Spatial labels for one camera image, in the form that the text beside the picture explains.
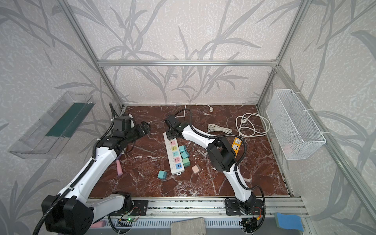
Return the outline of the white multicolour power strip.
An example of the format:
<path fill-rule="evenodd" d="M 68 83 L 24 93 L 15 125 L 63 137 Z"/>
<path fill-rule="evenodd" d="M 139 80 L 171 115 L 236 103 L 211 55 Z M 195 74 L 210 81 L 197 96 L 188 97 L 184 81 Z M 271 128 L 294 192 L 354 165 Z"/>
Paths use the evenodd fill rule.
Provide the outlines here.
<path fill-rule="evenodd" d="M 181 175 L 185 171 L 184 164 L 182 162 L 181 153 L 179 150 L 178 142 L 176 139 L 169 140 L 166 132 L 163 133 L 165 147 L 167 150 L 168 163 L 172 175 Z"/>

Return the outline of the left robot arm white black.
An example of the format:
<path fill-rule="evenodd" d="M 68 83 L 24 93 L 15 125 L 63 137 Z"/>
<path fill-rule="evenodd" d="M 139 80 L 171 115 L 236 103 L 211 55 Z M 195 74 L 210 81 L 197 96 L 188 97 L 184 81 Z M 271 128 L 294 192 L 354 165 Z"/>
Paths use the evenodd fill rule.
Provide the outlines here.
<path fill-rule="evenodd" d="M 57 195 L 42 202 L 43 216 L 33 234 L 43 225 L 47 231 L 65 235 L 84 235 L 91 225 L 105 216 L 127 207 L 126 193 L 115 193 L 95 203 L 88 198 L 103 173 L 127 146 L 150 133 L 150 124 L 137 124 L 130 116 L 114 116 L 105 134 L 93 146 L 92 157 Z"/>

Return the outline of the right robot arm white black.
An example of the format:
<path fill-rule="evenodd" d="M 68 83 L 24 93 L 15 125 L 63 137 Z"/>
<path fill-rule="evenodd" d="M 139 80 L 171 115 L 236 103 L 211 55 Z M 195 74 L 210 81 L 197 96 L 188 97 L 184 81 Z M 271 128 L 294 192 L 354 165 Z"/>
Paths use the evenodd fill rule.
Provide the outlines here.
<path fill-rule="evenodd" d="M 190 122 L 180 122 L 175 115 L 169 115 L 164 122 L 168 127 L 166 131 L 168 140 L 181 138 L 206 149 L 214 168 L 222 172 L 229 181 L 242 214 L 249 215 L 253 213 L 254 209 L 259 209 L 260 215 L 265 216 L 264 194 L 261 195 L 262 204 L 257 206 L 258 199 L 253 192 L 255 188 L 259 188 L 261 191 L 261 187 L 256 185 L 249 188 L 240 174 L 239 165 L 246 152 L 236 159 L 236 152 L 227 140 L 228 137 L 237 137 L 236 135 L 210 135 L 195 128 Z"/>

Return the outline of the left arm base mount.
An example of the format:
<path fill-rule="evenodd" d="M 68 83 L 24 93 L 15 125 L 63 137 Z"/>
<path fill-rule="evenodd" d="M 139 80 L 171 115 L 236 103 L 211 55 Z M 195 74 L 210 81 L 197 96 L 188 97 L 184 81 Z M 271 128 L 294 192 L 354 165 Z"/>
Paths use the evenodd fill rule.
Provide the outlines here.
<path fill-rule="evenodd" d="M 134 205 L 131 209 L 121 209 L 117 214 L 123 216 L 146 216 L 149 201 L 134 200 L 133 203 Z"/>

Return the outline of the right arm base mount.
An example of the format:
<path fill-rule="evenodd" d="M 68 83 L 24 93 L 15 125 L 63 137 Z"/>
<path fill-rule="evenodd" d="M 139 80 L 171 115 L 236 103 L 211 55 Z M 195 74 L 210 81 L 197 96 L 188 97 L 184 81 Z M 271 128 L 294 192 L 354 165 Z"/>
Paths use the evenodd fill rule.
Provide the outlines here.
<path fill-rule="evenodd" d="M 262 209 L 264 209 L 264 203 L 261 199 L 257 199 L 254 207 L 246 212 L 240 208 L 240 203 L 236 199 L 226 198 L 224 200 L 226 215 L 262 215 Z"/>

